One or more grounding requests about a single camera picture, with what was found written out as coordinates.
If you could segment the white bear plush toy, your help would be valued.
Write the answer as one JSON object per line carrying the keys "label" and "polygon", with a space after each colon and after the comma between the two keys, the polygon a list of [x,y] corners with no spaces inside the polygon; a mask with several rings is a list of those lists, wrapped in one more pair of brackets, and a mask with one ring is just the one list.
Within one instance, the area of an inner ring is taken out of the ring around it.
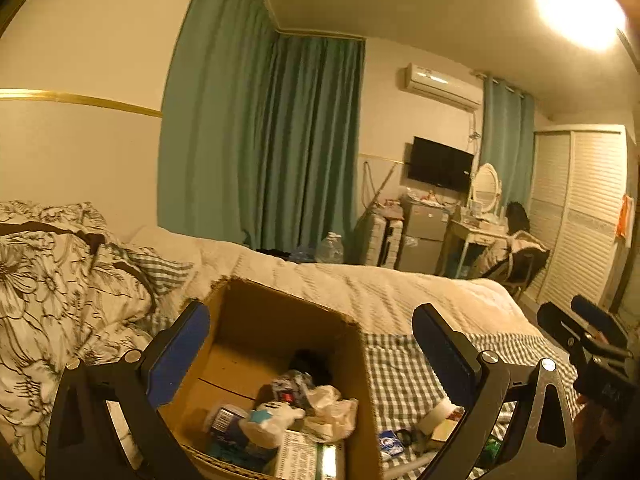
{"label": "white bear plush toy", "polygon": [[239,421],[242,433],[250,443],[260,448],[278,448],[288,428],[305,417],[302,408],[292,408],[290,404],[270,401],[258,405]]}

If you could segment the red white medicine box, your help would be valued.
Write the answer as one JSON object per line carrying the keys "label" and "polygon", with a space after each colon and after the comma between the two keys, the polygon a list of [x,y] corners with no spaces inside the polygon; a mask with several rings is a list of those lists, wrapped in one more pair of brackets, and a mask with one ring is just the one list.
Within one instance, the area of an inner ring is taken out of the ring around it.
{"label": "red white medicine box", "polygon": [[453,419],[443,420],[432,432],[430,445],[433,448],[442,448],[458,426],[458,422]]}

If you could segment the green snack wrapper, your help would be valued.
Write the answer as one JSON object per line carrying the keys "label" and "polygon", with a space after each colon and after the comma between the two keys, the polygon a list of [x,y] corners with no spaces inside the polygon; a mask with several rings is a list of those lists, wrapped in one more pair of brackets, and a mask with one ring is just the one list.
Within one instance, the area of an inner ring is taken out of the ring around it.
{"label": "green snack wrapper", "polygon": [[485,442],[484,448],[482,449],[482,452],[480,452],[480,456],[478,456],[476,461],[477,468],[492,468],[497,460],[501,445],[501,440],[491,434]]}

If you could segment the checkered bed sheet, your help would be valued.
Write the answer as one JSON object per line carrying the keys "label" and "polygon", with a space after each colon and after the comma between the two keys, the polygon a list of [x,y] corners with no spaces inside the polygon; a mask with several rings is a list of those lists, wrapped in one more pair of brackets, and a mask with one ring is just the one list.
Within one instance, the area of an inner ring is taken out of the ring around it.
{"label": "checkered bed sheet", "polygon": [[[469,334],[476,350],[494,350],[507,363],[534,366],[555,360],[570,416],[580,411],[574,389],[577,373],[562,352],[541,335]],[[410,429],[446,396],[437,375],[410,335],[363,336],[373,414],[378,432]]]}

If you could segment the blue white tissue pack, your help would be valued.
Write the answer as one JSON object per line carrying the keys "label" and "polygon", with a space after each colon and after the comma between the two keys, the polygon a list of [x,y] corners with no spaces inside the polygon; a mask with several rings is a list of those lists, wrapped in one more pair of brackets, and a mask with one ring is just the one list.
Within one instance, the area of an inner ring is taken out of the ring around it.
{"label": "blue white tissue pack", "polygon": [[407,429],[384,430],[378,434],[378,448],[383,462],[405,453],[412,445],[412,435]]}

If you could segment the chair with clothes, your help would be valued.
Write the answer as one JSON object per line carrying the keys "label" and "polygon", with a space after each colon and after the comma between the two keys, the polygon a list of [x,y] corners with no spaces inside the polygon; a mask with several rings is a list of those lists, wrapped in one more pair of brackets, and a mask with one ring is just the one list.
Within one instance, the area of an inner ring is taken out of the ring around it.
{"label": "chair with clothes", "polygon": [[498,238],[476,258],[468,278],[488,278],[502,285],[518,300],[544,270],[550,250],[530,232],[530,222],[521,203],[506,205],[506,238]]}

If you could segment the cream fluffy blanket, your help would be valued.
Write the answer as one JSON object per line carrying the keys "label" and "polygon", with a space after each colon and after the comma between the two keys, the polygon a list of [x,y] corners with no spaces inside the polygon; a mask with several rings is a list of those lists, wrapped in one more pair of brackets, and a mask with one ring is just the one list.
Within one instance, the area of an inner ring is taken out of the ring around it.
{"label": "cream fluffy blanket", "polygon": [[223,278],[240,278],[342,312],[366,333],[408,334],[415,307],[432,304],[455,330],[540,336],[501,285],[452,280],[377,266],[294,263],[242,245],[142,226],[129,239],[166,259],[194,264],[176,298],[205,297]]}

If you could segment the orange hanging cloth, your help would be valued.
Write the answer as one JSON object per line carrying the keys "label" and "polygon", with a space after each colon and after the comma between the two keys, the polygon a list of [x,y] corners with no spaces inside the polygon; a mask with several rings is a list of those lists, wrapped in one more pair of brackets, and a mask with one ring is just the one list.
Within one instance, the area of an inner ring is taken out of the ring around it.
{"label": "orange hanging cloth", "polygon": [[615,236],[624,242],[624,246],[629,248],[632,239],[632,226],[634,225],[634,199],[625,194],[620,206]]}

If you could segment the white dressing table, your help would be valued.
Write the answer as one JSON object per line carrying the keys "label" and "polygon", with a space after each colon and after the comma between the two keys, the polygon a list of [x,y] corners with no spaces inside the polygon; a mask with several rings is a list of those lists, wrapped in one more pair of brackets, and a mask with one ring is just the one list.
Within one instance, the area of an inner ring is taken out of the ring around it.
{"label": "white dressing table", "polygon": [[450,219],[442,242],[442,250],[437,263],[436,274],[444,276],[447,272],[449,261],[454,258],[458,243],[462,243],[459,252],[458,264],[454,278],[460,278],[462,266],[464,265],[466,254],[471,245],[490,246],[496,240],[504,240],[508,237],[506,231],[498,226],[497,229],[481,229],[479,226],[471,226],[459,220]]}

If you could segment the floral pillow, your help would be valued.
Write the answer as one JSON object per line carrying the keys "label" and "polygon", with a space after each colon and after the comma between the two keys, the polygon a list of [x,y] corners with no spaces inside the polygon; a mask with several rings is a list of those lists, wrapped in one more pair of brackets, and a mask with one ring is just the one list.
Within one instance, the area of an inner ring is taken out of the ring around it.
{"label": "floral pillow", "polygon": [[1,205],[1,433],[35,479],[64,368],[144,349],[178,318],[191,261],[119,240],[90,203]]}

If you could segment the grey mini fridge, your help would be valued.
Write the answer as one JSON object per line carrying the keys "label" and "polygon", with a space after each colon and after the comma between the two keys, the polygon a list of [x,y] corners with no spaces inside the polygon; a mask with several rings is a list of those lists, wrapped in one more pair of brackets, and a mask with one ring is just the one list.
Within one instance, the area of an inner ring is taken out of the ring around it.
{"label": "grey mini fridge", "polygon": [[434,274],[447,231],[449,214],[442,207],[417,203],[404,197],[404,230],[396,269],[402,272]]}

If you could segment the white crate shelf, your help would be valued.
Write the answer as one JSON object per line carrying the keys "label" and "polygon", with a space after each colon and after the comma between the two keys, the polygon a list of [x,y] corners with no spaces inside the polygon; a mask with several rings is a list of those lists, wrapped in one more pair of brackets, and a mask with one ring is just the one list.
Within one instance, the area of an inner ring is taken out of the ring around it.
{"label": "white crate shelf", "polygon": [[364,216],[362,227],[359,262],[363,266],[393,269],[404,229],[404,214],[398,209],[370,211]]}

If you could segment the white louvered wardrobe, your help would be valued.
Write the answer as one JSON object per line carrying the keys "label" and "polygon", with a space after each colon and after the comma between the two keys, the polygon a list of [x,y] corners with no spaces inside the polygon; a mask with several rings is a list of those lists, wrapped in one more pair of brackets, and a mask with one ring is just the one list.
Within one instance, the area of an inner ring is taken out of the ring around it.
{"label": "white louvered wardrobe", "polygon": [[616,234],[632,195],[634,142],[623,125],[559,125],[534,135],[530,230],[550,250],[544,270],[525,292],[539,307],[567,309],[578,294],[602,304],[623,255]]}

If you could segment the brown cardboard box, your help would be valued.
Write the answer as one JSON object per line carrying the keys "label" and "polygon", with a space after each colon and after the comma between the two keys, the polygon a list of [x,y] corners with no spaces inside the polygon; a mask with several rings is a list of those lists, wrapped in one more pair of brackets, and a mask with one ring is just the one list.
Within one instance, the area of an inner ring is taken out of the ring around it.
{"label": "brown cardboard box", "polygon": [[174,400],[160,408],[202,478],[255,478],[253,471],[205,454],[205,417],[217,403],[251,408],[265,399],[267,385],[288,370],[298,350],[322,356],[332,385],[358,401],[356,429],[345,443],[346,477],[381,478],[362,331],[353,318],[240,278],[213,284],[203,302],[209,333]]}

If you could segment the oval vanity mirror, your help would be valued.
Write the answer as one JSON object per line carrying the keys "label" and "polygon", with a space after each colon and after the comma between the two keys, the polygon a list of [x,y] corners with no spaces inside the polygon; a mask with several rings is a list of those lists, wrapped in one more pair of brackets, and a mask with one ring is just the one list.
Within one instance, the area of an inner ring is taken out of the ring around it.
{"label": "oval vanity mirror", "polygon": [[480,166],[471,182],[470,191],[472,214],[494,214],[502,194],[501,180],[495,167],[488,162]]}

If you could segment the clear water jug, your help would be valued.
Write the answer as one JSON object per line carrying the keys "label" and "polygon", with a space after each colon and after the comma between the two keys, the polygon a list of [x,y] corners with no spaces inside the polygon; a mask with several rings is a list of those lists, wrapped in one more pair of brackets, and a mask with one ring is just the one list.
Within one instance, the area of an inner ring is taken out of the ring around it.
{"label": "clear water jug", "polygon": [[342,264],[344,262],[344,245],[341,234],[329,232],[320,242],[314,253],[316,263]]}

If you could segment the green curtain right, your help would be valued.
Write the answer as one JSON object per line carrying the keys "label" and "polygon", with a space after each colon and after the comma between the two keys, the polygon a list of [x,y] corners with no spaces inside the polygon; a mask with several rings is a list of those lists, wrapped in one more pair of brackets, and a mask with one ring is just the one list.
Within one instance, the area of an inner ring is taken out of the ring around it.
{"label": "green curtain right", "polygon": [[480,164],[491,164],[502,184],[501,205],[528,201],[534,161],[535,101],[502,79],[484,79]]}

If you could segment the green curtain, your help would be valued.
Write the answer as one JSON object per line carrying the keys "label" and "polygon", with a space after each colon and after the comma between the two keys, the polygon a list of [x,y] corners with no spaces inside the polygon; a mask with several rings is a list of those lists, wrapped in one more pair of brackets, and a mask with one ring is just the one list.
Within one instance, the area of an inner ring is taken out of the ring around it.
{"label": "green curtain", "polygon": [[491,164],[502,184],[501,205],[528,201],[534,161],[535,101],[502,79],[484,79],[480,164]]}
{"label": "green curtain", "polygon": [[361,39],[290,35],[264,0],[191,0],[157,170],[169,231],[292,252],[356,223]]}

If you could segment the white air conditioner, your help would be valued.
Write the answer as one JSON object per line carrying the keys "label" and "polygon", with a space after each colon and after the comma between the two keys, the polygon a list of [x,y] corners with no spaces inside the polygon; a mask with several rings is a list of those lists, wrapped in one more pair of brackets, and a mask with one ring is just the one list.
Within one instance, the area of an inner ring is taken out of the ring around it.
{"label": "white air conditioner", "polygon": [[405,69],[405,89],[462,110],[478,110],[483,90],[463,80],[410,63]]}

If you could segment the green curtain left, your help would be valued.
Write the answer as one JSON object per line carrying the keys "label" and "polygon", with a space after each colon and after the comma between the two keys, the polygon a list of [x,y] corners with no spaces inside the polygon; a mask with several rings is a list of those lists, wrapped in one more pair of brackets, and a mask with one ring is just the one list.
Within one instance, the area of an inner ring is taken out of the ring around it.
{"label": "green curtain left", "polygon": [[292,252],[356,223],[361,39],[290,35],[264,0],[191,0],[157,170],[169,231]]}

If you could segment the ceiling lamp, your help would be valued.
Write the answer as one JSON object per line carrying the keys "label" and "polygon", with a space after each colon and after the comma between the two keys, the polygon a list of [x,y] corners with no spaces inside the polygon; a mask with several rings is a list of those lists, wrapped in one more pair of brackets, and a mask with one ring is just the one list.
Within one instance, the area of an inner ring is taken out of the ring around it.
{"label": "ceiling lamp", "polygon": [[552,32],[577,47],[610,50],[626,28],[626,14],[616,0],[536,0],[540,18]]}

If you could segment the black wall television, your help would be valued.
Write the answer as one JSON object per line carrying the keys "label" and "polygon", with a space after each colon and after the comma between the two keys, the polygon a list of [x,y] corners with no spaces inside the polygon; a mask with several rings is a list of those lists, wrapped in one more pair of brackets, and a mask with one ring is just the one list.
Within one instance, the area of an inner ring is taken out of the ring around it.
{"label": "black wall television", "polygon": [[470,189],[474,156],[452,146],[415,136],[408,178],[459,193]]}

